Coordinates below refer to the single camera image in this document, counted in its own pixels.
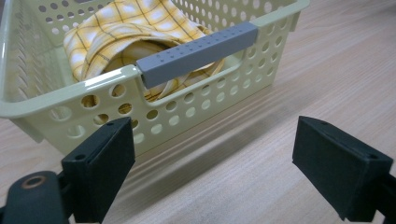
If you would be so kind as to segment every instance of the gray handle grip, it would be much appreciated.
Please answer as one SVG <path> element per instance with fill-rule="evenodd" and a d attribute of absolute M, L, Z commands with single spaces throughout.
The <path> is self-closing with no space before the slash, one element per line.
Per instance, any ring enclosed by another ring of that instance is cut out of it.
<path fill-rule="evenodd" d="M 189 43 L 137 60 L 147 88 L 227 57 L 253 45 L 257 26 L 246 21 Z"/>

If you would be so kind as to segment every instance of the checkered fabric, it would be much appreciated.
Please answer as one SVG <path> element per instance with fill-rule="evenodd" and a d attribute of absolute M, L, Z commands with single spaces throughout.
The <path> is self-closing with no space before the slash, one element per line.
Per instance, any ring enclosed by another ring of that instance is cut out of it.
<path fill-rule="evenodd" d="M 116 0 L 67 32 L 64 49 L 75 80 L 82 81 L 207 34 L 208 29 L 190 21 L 170 0 Z M 220 60 L 147 90 L 146 99 L 179 91 L 222 65 Z"/>

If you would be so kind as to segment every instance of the wooden table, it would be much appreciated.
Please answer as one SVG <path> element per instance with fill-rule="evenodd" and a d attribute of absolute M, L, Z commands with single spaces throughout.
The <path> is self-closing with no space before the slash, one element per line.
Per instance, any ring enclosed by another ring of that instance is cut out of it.
<path fill-rule="evenodd" d="M 300 115 L 396 159 L 396 1 L 312 0 L 275 83 L 139 157 L 105 223 L 343 223 L 291 163 Z M 0 204 L 62 157 L 0 119 Z"/>

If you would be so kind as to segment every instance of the bolt hole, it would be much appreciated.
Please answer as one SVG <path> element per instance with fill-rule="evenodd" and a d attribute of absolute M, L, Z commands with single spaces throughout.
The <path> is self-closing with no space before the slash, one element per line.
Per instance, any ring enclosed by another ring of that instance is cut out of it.
<path fill-rule="evenodd" d="M 374 155 L 374 154 L 369 154 L 369 155 L 368 155 L 368 158 L 369 158 L 369 159 L 372 159 L 372 160 L 378 159 L 378 157 L 377 157 L 376 155 Z"/>
<path fill-rule="evenodd" d="M 35 175 L 35 176 L 32 176 L 29 179 L 25 180 L 22 183 L 22 187 L 24 189 L 33 189 L 37 186 L 40 186 L 45 181 L 46 181 L 46 177 L 44 177 L 43 175 Z"/>
<path fill-rule="evenodd" d="M 77 156 L 75 157 L 75 160 L 76 160 L 76 161 L 81 161 L 81 160 L 84 160 L 84 159 L 85 159 L 85 155 L 83 155 L 83 154 L 77 155 Z"/>

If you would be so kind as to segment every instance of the cream basket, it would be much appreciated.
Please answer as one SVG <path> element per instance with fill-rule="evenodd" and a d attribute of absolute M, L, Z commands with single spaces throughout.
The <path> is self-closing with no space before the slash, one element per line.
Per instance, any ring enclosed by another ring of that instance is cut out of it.
<path fill-rule="evenodd" d="M 107 3 L 5 3 L 0 117 L 12 120 L 37 142 L 47 139 L 62 153 L 74 149 L 102 121 L 131 117 L 136 155 L 140 155 L 270 85 L 288 33 L 309 0 L 175 0 L 191 20 L 216 32 L 249 21 L 258 33 L 251 46 L 226 57 L 218 74 L 154 103 L 143 96 L 144 72 L 138 66 L 128 65 L 84 82 L 72 80 L 64 32 Z M 116 87 L 121 93 L 114 95 Z M 87 96 L 96 97 L 98 104 L 84 107 L 81 101 Z M 131 110 L 122 109 L 129 105 Z"/>

